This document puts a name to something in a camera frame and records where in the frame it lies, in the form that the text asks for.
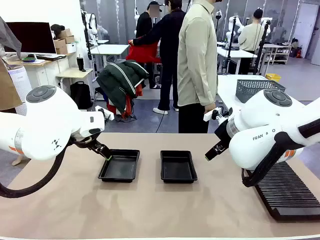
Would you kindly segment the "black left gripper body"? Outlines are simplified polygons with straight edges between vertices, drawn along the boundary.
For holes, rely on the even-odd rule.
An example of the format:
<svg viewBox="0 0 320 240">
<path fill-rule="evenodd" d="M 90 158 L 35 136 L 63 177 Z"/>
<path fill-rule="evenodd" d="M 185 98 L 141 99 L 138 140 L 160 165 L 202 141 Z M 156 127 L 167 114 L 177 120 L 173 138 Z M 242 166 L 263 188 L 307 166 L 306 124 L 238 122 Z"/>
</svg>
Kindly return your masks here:
<svg viewBox="0 0 320 240">
<path fill-rule="evenodd" d="M 97 141 L 100 133 L 95 133 L 91 136 L 85 137 L 84 139 L 76 139 L 74 136 L 70 137 L 70 143 L 76 145 L 78 148 L 88 148 L 90 150 L 97 150 L 100 148 L 100 144 Z"/>
</svg>

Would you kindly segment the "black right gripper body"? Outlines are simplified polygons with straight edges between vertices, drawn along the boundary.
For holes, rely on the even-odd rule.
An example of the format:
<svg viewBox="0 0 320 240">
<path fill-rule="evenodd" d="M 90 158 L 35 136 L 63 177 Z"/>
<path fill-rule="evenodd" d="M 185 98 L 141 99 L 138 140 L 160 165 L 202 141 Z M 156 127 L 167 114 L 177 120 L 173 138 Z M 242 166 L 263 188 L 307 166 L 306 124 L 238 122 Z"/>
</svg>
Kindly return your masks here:
<svg viewBox="0 0 320 240">
<path fill-rule="evenodd" d="M 228 120 L 226 119 L 214 132 L 215 135 L 220 139 L 220 141 L 214 146 L 216 151 L 225 151 L 229 148 L 230 136 L 227 132 L 227 123 Z"/>
</svg>

